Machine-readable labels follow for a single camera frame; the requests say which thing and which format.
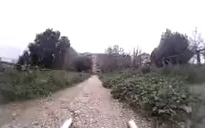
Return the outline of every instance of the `leafy plant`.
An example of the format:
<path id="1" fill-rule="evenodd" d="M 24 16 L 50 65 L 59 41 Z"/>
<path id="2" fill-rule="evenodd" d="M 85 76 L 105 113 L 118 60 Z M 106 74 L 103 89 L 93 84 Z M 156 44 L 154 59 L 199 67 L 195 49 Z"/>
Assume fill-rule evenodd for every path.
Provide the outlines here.
<path id="1" fill-rule="evenodd" d="M 195 99 L 189 86 L 178 77 L 152 72 L 117 75 L 107 79 L 103 85 L 112 89 L 115 99 L 128 103 L 136 111 L 144 109 L 149 115 L 174 122 L 191 114 Z"/>

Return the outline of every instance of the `gravel path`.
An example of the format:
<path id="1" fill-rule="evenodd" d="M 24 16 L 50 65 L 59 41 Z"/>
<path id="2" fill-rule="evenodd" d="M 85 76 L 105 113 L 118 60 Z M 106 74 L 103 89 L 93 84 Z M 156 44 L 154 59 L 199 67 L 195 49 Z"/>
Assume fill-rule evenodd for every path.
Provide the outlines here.
<path id="1" fill-rule="evenodd" d="M 134 119 L 139 128 L 151 123 L 112 99 L 97 76 L 52 97 L 0 107 L 1 128 L 59 128 L 73 118 L 74 128 L 127 128 Z"/>

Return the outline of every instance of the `weeds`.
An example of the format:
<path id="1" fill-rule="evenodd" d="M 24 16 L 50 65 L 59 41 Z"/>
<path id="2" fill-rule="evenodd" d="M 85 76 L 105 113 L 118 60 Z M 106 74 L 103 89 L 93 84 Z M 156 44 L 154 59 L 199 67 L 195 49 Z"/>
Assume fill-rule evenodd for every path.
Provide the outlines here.
<path id="1" fill-rule="evenodd" d="M 4 102 L 45 97 L 88 77 L 86 73 L 6 69 L 0 72 L 0 94 Z"/>

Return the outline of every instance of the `sky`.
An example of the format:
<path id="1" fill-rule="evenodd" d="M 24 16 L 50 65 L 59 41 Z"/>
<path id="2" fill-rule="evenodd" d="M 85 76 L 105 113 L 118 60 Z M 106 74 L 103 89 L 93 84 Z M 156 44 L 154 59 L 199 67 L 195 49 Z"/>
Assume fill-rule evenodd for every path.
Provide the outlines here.
<path id="1" fill-rule="evenodd" d="M 0 57 L 16 59 L 47 28 L 78 52 L 119 45 L 150 53 L 166 28 L 205 36 L 205 0 L 0 0 Z"/>

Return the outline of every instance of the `fence post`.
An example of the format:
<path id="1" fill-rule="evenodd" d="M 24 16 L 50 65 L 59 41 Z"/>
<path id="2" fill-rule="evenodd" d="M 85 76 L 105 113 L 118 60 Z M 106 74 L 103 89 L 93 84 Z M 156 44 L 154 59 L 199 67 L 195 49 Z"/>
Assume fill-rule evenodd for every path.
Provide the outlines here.
<path id="1" fill-rule="evenodd" d="M 200 51 L 197 50 L 196 54 L 197 54 L 197 64 L 201 65 Z"/>

